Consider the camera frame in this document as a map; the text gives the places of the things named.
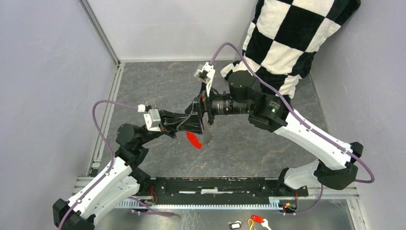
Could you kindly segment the red key tag with keyring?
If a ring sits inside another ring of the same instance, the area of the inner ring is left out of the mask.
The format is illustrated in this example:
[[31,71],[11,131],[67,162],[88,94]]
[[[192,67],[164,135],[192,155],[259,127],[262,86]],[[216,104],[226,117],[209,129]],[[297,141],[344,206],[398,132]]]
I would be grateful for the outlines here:
[[192,132],[186,132],[186,137],[190,144],[197,149],[202,149],[208,145],[213,139],[213,132],[211,125],[208,122],[203,123],[203,133],[194,134]]

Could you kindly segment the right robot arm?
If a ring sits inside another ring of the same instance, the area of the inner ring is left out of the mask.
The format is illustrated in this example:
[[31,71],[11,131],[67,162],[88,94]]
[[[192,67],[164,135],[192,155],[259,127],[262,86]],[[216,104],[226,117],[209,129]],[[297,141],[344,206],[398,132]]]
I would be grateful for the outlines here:
[[288,196],[306,185],[343,190],[355,182],[355,162],[362,155],[362,144],[340,141],[306,121],[282,98],[263,93],[260,81],[248,71],[232,73],[228,84],[229,93],[201,89],[176,129],[203,135],[217,115],[247,114],[255,127],[287,138],[316,157],[307,165],[282,170],[276,183],[281,195]]

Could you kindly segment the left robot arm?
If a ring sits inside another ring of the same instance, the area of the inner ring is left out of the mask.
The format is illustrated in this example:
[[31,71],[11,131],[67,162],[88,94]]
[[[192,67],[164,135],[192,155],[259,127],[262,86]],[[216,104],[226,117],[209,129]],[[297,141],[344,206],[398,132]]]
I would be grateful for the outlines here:
[[54,224],[59,230],[93,230],[120,203],[136,193],[149,192],[150,176],[139,168],[148,154],[145,143],[163,135],[175,138],[179,131],[201,134],[204,130],[204,114],[195,109],[188,108],[183,114],[143,104],[135,109],[143,113],[145,124],[122,125],[116,139],[119,149],[110,152],[107,166],[68,200],[53,204]]

